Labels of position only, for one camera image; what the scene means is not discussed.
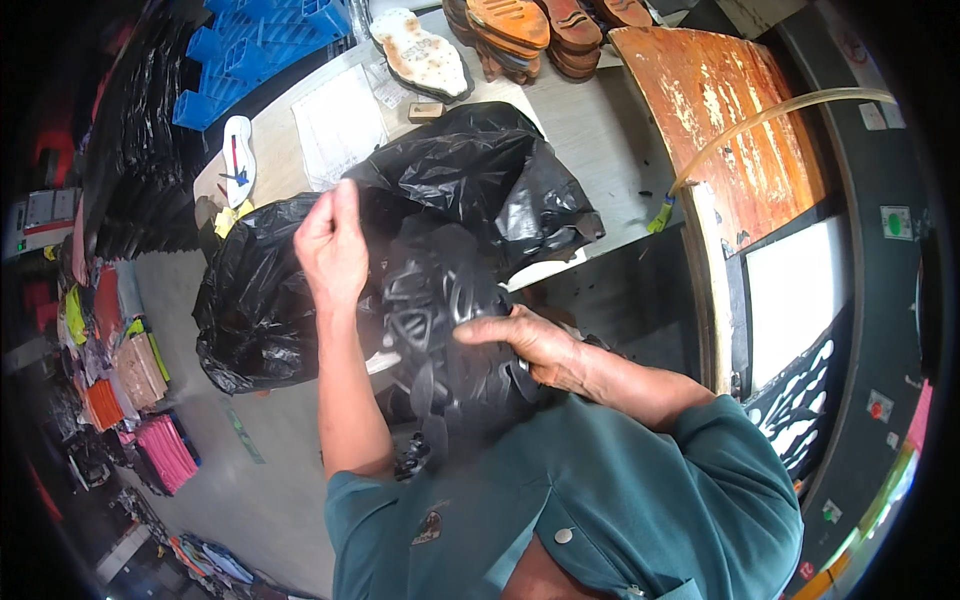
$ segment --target green button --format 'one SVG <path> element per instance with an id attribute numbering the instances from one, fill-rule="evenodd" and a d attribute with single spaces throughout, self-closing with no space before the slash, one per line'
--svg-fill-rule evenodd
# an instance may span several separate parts
<path id="1" fill-rule="evenodd" d="M 900 235 L 900 217 L 894 214 L 887 217 L 887 227 L 894 235 Z"/>

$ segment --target green floor marking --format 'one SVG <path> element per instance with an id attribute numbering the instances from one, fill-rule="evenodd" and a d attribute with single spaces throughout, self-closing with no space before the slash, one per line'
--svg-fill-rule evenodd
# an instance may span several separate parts
<path id="1" fill-rule="evenodd" d="M 240 421 L 236 411 L 233 410 L 233 405 L 230 404 L 230 398 L 220 396 L 220 404 L 224 407 L 224 411 L 227 413 L 230 422 L 233 423 L 233 431 L 237 432 L 237 437 L 240 438 L 240 442 L 243 443 L 243 446 L 247 449 L 253 461 L 258 465 L 266 465 L 267 461 L 263 460 L 263 457 L 260 456 L 260 451 L 253 445 L 253 440 L 250 439 L 250 435 L 247 433 L 247 429 L 244 428 L 243 422 Z"/>

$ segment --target shirt logo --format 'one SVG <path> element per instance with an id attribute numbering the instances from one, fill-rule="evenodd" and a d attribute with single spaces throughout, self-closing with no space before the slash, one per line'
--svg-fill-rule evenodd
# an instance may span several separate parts
<path id="1" fill-rule="evenodd" d="M 444 520 L 440 517 L 440 513 L 437 511 L 430 511 L 427 514 L 426 518 L 420 524 L 420 529 L 417 532 L 417 536 L 413 541 L 410 542 L 410 545 L 416 546 L 420 543 L 427 543 L 428 541 L 433 541 L 436 538 L 440 537 L 440 531 L 444 528 Z"/>

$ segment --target paper document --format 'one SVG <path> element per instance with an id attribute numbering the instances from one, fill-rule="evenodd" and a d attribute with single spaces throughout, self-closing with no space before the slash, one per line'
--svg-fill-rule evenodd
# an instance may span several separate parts
<path id="1" fill-rule="evenodd" d="M 410 95 L 410 92 L 403 89 L 390 74 L 386 59 L 367 65 L 367 81 L 370 82 L 376 99 L 390 110 L 396 108 L 401 100 Z"/>
<path id="2" fill-rule="evenodd" d="M 387 128 L 363 67 L 341 73 L 291 109 L 310 189 L 332 188 L 347 169 L 386 144 Z"/>

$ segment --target hand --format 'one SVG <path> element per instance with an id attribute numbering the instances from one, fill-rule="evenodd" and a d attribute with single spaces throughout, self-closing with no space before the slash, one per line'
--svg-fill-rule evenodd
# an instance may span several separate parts
<path id="1" fill-rule="evenodd" d="M 530 374 L 543 385 L 573 391 L 567 385 L 579 363 L 580 342 L 522 304 L 508 317 L 483 317 L 453 330 L 461 344 L 506 342 L 530 363 Z"/>
<path id="2" fill-rule="evenodd" d="M 369 268 L 356 183 L 341 180 L 317 200 L 294 234 L 294 249 L 318 317 L 354 315 Z"/>

